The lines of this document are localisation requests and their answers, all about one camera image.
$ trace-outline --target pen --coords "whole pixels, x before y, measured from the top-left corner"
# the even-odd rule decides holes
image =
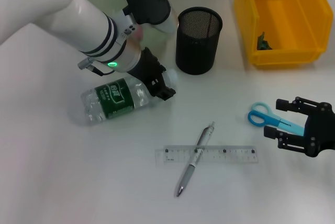
[[[211,134],[213,133],[214,131],[214,125],[215,125],[215,122],[212,122],[210,126],[206,127],[200,138],[199,138],[199,141],[197,143],[197,145],[206,145],[210,139],[210,136]],[[178,187],[178,192],[177,192],[177,197],[180,196],[180,194],[182,194],[183,190],[185,190],[188,182],[189,182],[189,179],[192,177],[192,174],[195,170],[195,166],[197,165],[200,157],[201,157],[201,154],[203,153],[203,149],[201,148],[197,148],[195,149],[194,151],[194,154],[191,158],[191,162],[190,164],[188,165],[184,175],[183,175],[183,178],[182,180],[180,181],[179,183],[179,187]]]

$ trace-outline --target transparent ruler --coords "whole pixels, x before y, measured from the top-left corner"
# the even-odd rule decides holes
[[[156,150],[158,163],[186,163],[197,149],[203,149],[199,163],[258,163],[256,148],[244,145],[167,145]]]

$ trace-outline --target scissors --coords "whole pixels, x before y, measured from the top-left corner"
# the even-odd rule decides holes
[[[257,110],[256,106],[264,107],[267,110],[267,112],[263,113],[263,112]],[[264,120],[264,122],[257,123],[254,120],[252,120],[251,116],[261,118],[261,119]],[[257,103],[254,103],[251,106],[251,111],[248,114],[248,120],[254,126],[263,127],[265,125],[271,125],[271,126],[278,127],[280,129],[283,129],[285,131],[291,132],[291,133],[293,133],[295,135],[299,135],[299,136],[303,136],[304,131],[305,131],[305,128],[303,128],[299,125],[296,125],[296,124],[294,124],[290,121],[287,121],[285,119],[282,119],[281,117],[273,114],[270,106],[267,105],[266,103],[263,103],[263,102],[257,102]]]

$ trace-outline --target yellow plastic bin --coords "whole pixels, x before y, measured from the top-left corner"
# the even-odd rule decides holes
[[[254,65],[310,63],[327,49],[333,20],[327,0],[234,0],[234,8]],[[263,32],[272,50],[257,50]]]

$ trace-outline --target green bottle label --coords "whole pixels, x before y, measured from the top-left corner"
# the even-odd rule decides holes
[[[134,102],[124,79],[95,88],[106,118],[111,119],[134,110]]]

